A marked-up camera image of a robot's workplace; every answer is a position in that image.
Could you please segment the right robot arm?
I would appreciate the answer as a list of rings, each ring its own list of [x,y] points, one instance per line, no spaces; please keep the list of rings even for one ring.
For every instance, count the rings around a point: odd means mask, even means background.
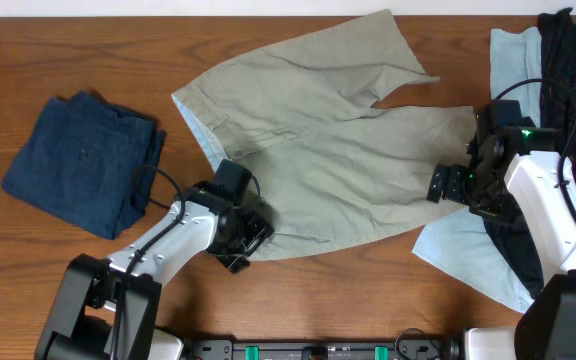
[[[395,349],[415,359],[576,359],[576,181],[556,149],[563,135],[535,127],[516,100],[492,100],[476,123],[469,164],[437,165],[426,198],[465,205],[497,224],[523,217],[545,286],[514,327],[414,336]]]

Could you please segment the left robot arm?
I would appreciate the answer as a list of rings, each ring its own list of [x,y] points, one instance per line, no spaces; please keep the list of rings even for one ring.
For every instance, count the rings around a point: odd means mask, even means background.
[[[257,183],[247,168],[224,160],[212,180],[179,190],[167,214],[134,243],[104,259],[73,259],[35,359],[181,358],[183,341],[156,327],[162,290],[201,252],[233,274],[248,267],[274,231],[244,202]]]

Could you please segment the khaki shorts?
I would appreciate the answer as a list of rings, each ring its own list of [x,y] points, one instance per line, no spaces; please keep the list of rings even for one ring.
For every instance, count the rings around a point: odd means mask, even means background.
[[[337,251],[457,210],[427,200],[439,163],[466,163],[473,109],[378,102],[430,81],[391,12],[227,60],[172,98],[212,166],[249,169],[273,235],[257,261]]]

